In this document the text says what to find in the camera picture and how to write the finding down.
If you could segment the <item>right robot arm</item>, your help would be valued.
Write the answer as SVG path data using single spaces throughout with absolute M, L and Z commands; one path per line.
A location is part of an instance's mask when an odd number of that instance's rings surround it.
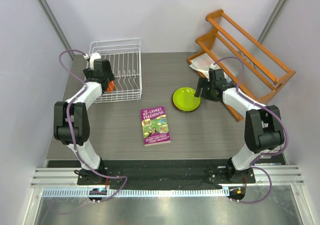
M 247 96 L 238 86 L 227 82 L 222 69 L 209 70 L 209 78 L 200 77 L 194 96 L 230 106 L 245 120 L 245 145 L 226 164 L 225 177 L 228 182 L 239 183 L 254 162 L 285 143 L 279 108 Z

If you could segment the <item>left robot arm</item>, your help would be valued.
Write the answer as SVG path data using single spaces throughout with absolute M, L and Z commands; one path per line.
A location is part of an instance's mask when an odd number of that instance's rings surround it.
M 54 104 L 53 135 L 70 148 L 81 164 L 78 183 L 102 184 L 107 173 L 104 163 L 89 140 L 90 123 L 88 108 L 107 91 L 115 80 L 110 61 L 103 58 L 90 59 L 90 67 L 83 70 L 86 80 L 83 87 L 66 101 Z

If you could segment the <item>orange plate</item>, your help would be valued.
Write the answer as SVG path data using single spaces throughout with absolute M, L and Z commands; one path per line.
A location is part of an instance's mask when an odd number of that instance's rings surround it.
M 115 89 L 114 81 L 111 81 L 111 82 L 108 84 L 108 88 L 106 89 L 106 91 L 107 91 L 108 93 L 110 93 L 110 92 L 112 92 L 114 89 Z

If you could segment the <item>lime green plate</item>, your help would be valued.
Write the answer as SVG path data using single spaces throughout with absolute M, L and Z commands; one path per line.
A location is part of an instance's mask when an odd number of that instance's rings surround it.
M 201 98 L 195 96 L 196 90 L 191 87 L 181 87 L 172 95 L 173 105 L 182 112 L 192 112 L 201 104 Z

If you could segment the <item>red floral plate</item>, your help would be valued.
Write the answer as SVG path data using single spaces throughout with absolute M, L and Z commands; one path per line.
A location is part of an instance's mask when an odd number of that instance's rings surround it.
M 193 93 L 174 93 L 171 99 L 172 105 L 180 112 L 189 113 L 195 111 L 201 104 L 201 98 Z

